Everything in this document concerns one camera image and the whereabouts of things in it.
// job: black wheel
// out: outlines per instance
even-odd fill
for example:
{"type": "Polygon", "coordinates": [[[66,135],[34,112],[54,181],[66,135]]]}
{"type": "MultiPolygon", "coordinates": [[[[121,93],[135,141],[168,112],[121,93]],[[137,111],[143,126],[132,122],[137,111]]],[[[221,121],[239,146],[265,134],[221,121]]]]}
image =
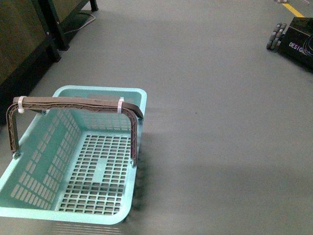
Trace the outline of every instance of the black wheel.
{"type": "Polygon", "coordinates": [[[122,220],[123,224],[127,222],[127,217],[128,217],[128,215],[122,220]]]}
{"type": "Polygon", "coordinates": [[[269,41],[266,45],[267,50],[274,50],[279,41],[283,38],[283,32],[286,28],[285,23],[278,23],[274,28],[271,36],[269,37],[269,41]]]}

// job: black metal frame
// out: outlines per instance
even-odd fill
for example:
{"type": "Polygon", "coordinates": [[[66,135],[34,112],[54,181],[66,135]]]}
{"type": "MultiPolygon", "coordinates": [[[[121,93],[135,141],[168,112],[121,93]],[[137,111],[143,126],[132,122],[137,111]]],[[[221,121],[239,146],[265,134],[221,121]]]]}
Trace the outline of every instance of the black metal frame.
{"type": "Polygon", "coordinates": [[[60,23],[58,14],[56,12],[55,6],[52,0],[38,0],[39,5],[44,13],[45,21],[55,38],[55,43],[60,50],[68,50],[68,41],[64,34],[64,27],[70,22],[70,20],[75,16],[86,4],[90,1],[91,10],[97,11],[98,6],[96,0],[81,0],[77,7],[60,23]]]}
{"type": "Polygon", "coordinates": [[[8,105],[12,102],[12,94],[18,93],[18,90],[21,90],[24,94],[30,92],[30,90],[20,89],[19,79],[25,74],[25,72],[34,65],[34,62],[46,52],[48,58],[51,62],[58,62],[61,57],[57,51],[57,48],[51,37],[48,25],[45,22],[44,15],[41,11],[41,8],[37,0],[32,0],[34,8],[37,12],[37,16],[42,24],[43,31],[45,32],[46,38],[40,43],[40,45],[10,74],[0,84],[0,125],[4,124],[3,117],[5,116],[5,111],[8,108],[8,105]]]}

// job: light blue plastic basket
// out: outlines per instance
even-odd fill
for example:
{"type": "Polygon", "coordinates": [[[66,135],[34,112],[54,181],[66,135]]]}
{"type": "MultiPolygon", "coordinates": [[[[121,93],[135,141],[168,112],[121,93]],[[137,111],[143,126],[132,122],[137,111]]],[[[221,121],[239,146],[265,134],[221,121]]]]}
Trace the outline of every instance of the light blue plastic basket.
{"type": "MultiPolygon", "coordinates": [[[[54,97],[125,102],[145,112],[141,89],[65,86],[54,97]]],[[[137,149],[142,132],[138,120],[137,149]]],[[[19,141],[21,156],[0,178],[0,216],[112,225],[129,213],[136,166],[125,115],[74,109],[37,114],[19,141]]]]}

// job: basket grid bottom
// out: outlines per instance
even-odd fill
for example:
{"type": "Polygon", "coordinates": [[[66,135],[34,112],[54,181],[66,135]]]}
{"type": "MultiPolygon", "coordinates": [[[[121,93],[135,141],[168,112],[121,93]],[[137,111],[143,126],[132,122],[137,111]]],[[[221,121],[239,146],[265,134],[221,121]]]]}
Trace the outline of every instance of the basket grid bottom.
{"type": "Polygon", "coordinates": [[[128,135],[86,134],[58,210],[118,213],[123,204],[130,144],[128,135]]]}

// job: yellow floor line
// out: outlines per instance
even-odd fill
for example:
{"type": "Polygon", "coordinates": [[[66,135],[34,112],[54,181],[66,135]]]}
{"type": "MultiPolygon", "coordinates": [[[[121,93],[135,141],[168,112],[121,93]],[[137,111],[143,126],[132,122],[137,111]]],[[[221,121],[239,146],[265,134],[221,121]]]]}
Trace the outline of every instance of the yellow floor line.
{"type": "Polygon", "coordinates": [[[304,17],[300,12],[294,9],[289,3],[283,3],[283,5],[291,11],[296,17],[304,17]]]}

